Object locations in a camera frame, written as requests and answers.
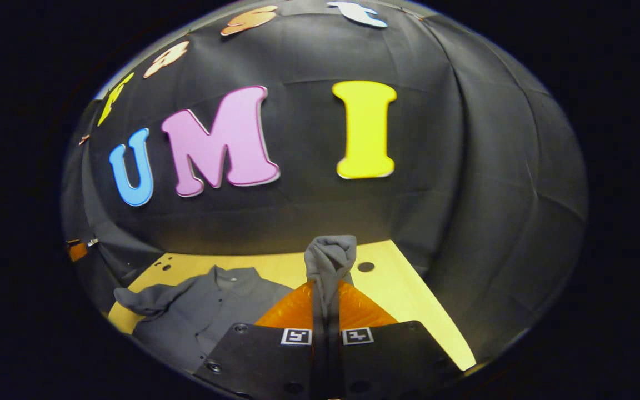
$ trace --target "gray shirt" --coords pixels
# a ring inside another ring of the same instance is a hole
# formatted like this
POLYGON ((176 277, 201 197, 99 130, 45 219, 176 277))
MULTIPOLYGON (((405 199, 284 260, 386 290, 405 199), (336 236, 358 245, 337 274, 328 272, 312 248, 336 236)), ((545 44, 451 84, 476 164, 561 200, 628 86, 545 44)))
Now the gray shirt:
POLYGON ((255 268, 214 266, 177 286, 155 284, 140 293, 117 288, 114 295, 123 307, 147 316, 133 337, 168 364, 195 371, 233 324, 256 323, 291 291, 262 279, 255 268))

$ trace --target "foam letter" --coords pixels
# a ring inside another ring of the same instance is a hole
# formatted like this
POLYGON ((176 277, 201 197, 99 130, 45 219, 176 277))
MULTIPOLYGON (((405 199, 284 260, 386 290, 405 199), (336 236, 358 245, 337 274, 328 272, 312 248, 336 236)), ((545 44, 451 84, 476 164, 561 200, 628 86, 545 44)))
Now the foam letter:
POLYGON ((155 72, 159 71, 161 68, 168 66, 169 64, 177 61, 177 58, 180 58, 183 54, 186 53, 186 46, 189 44, 189 41, 183 41, 182 43, 178 43, 174 47, 168 49, 164 53, 160 54, 157 58, 154 59, 152 65, 147 68, 143 79, 147 79, 152 76, 155 72))
POLYGON ((122 91, 122 88, 125 86, 125 83, 127 83, 134 74, 135 74, 134 72, 130 73, 130 75, 128 75, 127 78, 122 79, 122 82, 118 83, 117 86, 115 86, 115 89, 110 91, 110 95, 107 96, 107 102, 105 103, 105 107, 102 109, 102 114, 100 114, 100 120, 98 121, 98 126, 100 126, 100 124, 102 124, 102 122, 105 120, 107 115, 110 114, 110 111, 112 110, 112 103, 114 103, 117 100, 117 97, 120 96, 120 92, 122 91))
POLYGON ((273 10, 277 8, 277 6, 266 6, 242 13, 229 21, 228 26, 221 31, 221 36, 232 35, 236 32, 264 25, 264 23, 275 18, 276 13, 273 10))
POLYGON ((394 89, 378 82, 345 81, 332 93, 345 102, 347 145, 337 174, 345 179, 386 177, 394 172, 387 157, 387 109, 397 98, 394 89))
POLYGON ((120 144, 110 152, 110 165, 112 165, 112 174, 115 177, 117 191, 120 197, 134 207, 139 207, 149 202, 152 197, 154 183, 152 181, 152 170, 149 167, 149 157, 147 157, 147 144, 145 140, 149 136, 149 129, 144 128, 132 134, 129 140, 135 154, 135 165, 140 175, 140 183, 136 188, 132 187, 130 180, 127 178, 127 170, 125 169, 125 161, 122 155, 125 153, 125 145, 120 144))
POLYGON ((387 23, 384 21, 380 21, 378 19, 372 18, 368 15, 368 13, 376 14, 377 11, 372 10, 371 8, 365 8, 358 3, 345 3, 345 2, 330 2, 327 3, 330 7, 340 8, 340 12, 347 18, 359 23, 364 23, 369 26, 376 26, 377 28, 386 28, 387 23))
POLYGON ((267 184, 280 177, 280 168, 268 159, 261 129, 261 102, 267 93, 263 86, 248 86, 227 94, 219 104, 211 133, 188 109, 162 122, 177 170, 178 195, 192 197, 204 190, 202 180, 192 172, 191 163, 212 187, 220 187, 227 150, 231 168, 226 179, 232 185, 267 184))

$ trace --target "blue letter u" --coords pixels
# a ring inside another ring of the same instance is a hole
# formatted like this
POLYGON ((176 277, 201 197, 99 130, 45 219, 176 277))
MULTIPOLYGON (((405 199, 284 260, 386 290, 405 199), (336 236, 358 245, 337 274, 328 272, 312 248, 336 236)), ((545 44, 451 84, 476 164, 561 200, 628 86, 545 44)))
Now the blue letter u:
POLYGON ((149 157, 147 157, 147 145, 145 140, 149 136, 149 129, 143 128, 132 134, 129 143, 135 154, 135 165, 140 175, 140 183, 137 187, 132 187, 130 180, 127 179, 127 170, 122 155, 125 154, 125 145, 120 144, 110 152, 110 165, 112 165, 112 174, 115 177, 117 191, 125 203, 134 207, 139 207, 149 202, 152 197, 153 181, 152 170, 149 167, 149 157))

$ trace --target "letter m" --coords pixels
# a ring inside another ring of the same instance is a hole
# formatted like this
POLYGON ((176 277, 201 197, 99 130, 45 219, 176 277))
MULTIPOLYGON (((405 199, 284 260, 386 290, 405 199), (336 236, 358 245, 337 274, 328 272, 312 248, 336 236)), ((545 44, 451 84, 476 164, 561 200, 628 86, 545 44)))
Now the letter m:
POLYGON ((267 93, 263 86, 248 86, 224 96, 211 133, 188 109, 162 122, 172 148, 178 195, 192 197, 204 190, 202 180, 194 176, 192 163, 212 187, 220 187, 227 151, 231 167, 226 179, 232 185, 267 184, 280 177, 280 168, 268 159, 261 129, 261 102, 267 93))

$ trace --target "fisheye lens view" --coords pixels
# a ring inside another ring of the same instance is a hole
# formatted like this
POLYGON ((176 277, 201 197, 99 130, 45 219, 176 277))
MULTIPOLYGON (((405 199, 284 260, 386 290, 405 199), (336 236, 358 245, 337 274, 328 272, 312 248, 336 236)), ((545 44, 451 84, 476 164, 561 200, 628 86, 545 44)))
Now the fisheye lens view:
POLYGON ((190 21, 97 83, 64 160, 68 255, 121 340, 254 400, 432 398, 519 345, 587 223, 540 77, 421 3, 190 21))

